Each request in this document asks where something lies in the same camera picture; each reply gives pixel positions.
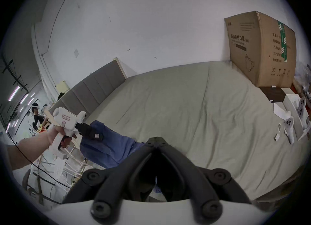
person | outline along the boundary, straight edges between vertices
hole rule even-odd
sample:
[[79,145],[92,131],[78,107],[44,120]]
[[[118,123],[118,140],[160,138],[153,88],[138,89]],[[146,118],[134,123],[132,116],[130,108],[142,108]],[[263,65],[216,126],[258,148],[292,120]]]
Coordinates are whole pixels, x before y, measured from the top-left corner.
[[[12,170],[29,165],[29,161],[34,162],[50,145],[52,145],[58,133],[65,135],[64,128],[61,126],[53,126],[46,132],[40,133],[34,137],[22,139],[17,145],[18,148],[15,145],[7,145],[7,153]],[[66,148],[71,139],[72,137],[65,138],[61,142],[61,146]]]
[[39,105],[37,103],[32,104],[31,111],[34,114],[35,125],[37,125],[39,121],[42,126],[45,126],[46,122],[48,121],[48,117],[43,118],[41,115],[39,115]]

white vr controller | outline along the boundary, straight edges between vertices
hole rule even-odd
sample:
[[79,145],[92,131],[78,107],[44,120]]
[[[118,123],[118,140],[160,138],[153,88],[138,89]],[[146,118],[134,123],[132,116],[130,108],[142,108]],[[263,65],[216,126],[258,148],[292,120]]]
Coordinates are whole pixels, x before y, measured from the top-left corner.
[[[54,120],[64,128],[65,134],[68,137],[72,137],[73,134],[78,135],[79,132],[76,129],[77,123],[83,123],[86,116],[86,112],[81,111],[78,116],[69,112],[63,107],[56,108],[53,112]],[[64,135],[58,133],[55,137],[52,145],[50,145],[49,150],[61,159],[67,157],[67,153],[61,150],[61,141],[65,138]]]
[[299,101],[299,106],[297,109],[297,113],[298,113],[298,116],[299,116],[301,123],[303,125],[303,129],[307,129],[307,127],[308,127],[308,125],[306,123],[306,120],[308,118],[308,114],[307,114],[307,112],[305,112],[305,106],[306,106],[306,97],[303,96]]
[[287,132],[287,136],[290,140],[290,144],[292,145],[294,143],[294,118],[289,117],[284,122],[284,128]]

bed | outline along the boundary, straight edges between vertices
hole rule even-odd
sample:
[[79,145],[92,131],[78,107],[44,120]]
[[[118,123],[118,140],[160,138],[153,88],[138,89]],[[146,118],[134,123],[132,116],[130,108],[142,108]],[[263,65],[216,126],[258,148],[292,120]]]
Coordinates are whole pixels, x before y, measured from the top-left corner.
[[273,104],[230,61],[196,63],[124,79],[86,120],[146,142],[163,137],[195,165],[227,169],[254,200],[286,181],[309,155],[293,145]]

gray headboard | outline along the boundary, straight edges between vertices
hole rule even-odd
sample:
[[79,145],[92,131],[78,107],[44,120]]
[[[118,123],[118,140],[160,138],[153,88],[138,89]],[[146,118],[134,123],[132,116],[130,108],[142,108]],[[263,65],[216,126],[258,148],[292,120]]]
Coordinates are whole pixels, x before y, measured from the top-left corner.
[[108,95],[120,86],[126,76],[117,58],[90,74],[66,92],[49,110],[64,107],[75,115],[86,112],[86,118]]

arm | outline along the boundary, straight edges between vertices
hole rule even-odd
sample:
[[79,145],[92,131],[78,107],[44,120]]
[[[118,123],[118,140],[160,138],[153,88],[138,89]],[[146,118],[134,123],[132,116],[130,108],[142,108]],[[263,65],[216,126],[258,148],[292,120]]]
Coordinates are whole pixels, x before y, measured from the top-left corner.
[[[18,143],[18,148],[31,162],[34,162],[53,143],[53,140],[58,132],[65,135],[62,127],[54,126],[47,132],[42,132],[37,136],[22,139]],[[64,141],[61,142],[62,147],[69,145],[71,139],[72,138],[64,139]],[[16,170],[30,164],[30,162],[21,154],[16,146],[8,146],[7,152],[12,170]]]
[[48,117],[45,117],[44,121],[42,122],[42,126],[45,126],[47,121],[48,121]]

